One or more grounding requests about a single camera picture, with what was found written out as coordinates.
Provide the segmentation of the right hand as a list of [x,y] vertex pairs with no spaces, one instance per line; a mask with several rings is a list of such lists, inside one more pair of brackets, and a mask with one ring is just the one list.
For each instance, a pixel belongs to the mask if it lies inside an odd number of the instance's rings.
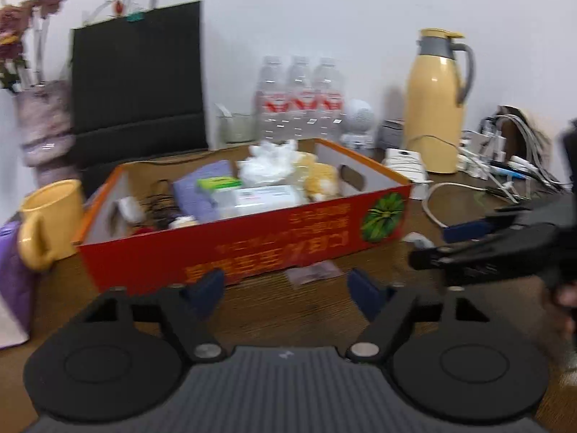
[[576,321],[571,316],[576,308],[576,293],[576,283],[564,284],[550,289],[545,297],[552,328],[567,340],[572,340],[576,332]]

